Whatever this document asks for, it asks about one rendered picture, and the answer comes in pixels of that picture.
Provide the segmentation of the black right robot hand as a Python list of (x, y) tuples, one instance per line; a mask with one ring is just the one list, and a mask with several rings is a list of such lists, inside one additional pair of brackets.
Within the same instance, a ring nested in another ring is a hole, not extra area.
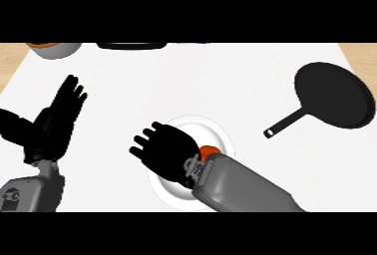
[(143, 129), (147, 138), (134, 136), (140, 147), (129, 147), (129, 154), (141, 160), (146, 168), (166, 181), (178, 183), (191, 189), (193, 180), (186, 176), (184, 162), (199, 154), (191, 137), (175, 127), (152, 123), (152, 128)]

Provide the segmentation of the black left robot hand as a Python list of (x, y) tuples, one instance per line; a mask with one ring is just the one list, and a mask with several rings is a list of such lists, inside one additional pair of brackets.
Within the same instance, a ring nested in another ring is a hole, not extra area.
[(85, 98), (78, 78), (69, 75), (51, 105), (41, 110), (32, 122), (0, 109), (0, 136), (23, 147), (26, 164), (41, 159), (57, 161), (64, 155)]

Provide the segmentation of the orange can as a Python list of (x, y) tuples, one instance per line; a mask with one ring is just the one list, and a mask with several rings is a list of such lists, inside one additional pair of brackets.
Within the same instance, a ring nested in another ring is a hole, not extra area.
[(220, 150), (215, 146), (211, 145), (203, 145), (199, 148), (199, 160), (205, 161), (206, 157), (214, 154), (214, 153), (220, 153)]

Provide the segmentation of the white round plate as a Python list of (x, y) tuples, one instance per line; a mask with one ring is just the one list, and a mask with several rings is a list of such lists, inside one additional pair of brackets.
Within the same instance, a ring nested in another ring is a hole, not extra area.
[[(168, 125), (180, 129), (194, 140), (197, 146), (214, 146), (223, 154), (233, 156), (230, 139), (220, 125), (200, 116), (181, 116), (168, 121)], [(147, 171), (149, 183), (168, 211), (209, 211), (209, 208), (193, 198), (190, 190), (175, 182), (169, 182)]]

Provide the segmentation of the black frying pan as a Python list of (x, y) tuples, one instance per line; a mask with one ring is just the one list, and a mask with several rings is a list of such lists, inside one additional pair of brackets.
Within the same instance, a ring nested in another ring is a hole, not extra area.
[(362, 128), (375, 116), (375, 100), (360, 79), (339, 66), (308, 63), (294, 75), (299, 108), (262, 131), (271, 138), (304, 115), (336, 128)]

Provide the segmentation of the white bowl with orange contents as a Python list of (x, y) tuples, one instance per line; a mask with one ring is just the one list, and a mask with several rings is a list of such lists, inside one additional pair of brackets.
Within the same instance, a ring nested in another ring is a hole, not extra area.
[(55, 60), (70, 56), (81, 43), (27, 43), (27, 47), (42, 59)]

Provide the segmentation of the black flat appliance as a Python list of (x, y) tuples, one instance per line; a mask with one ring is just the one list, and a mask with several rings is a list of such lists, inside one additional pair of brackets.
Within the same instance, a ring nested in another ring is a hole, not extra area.
[(100, 49), (107, 50), (155, 50), (160, 49), (166, 43), (95, 43)]

